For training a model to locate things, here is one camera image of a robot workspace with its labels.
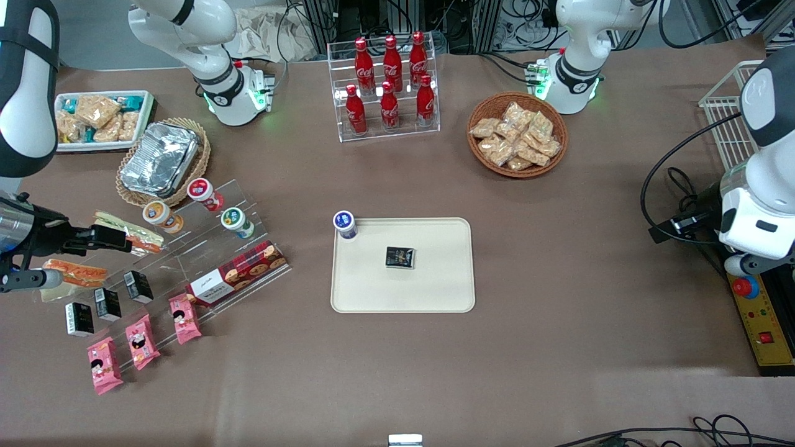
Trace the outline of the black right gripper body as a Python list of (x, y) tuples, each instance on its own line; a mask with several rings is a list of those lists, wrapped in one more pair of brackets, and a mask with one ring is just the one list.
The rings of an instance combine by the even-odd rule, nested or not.
[(61, 246), (69, 238), (78, 238), (80, 229), (70, 224), (68, 217), (43, 207), (34, 207), (31, 232), (25, 239), (24, 254), (48, 256), (61, 254)]

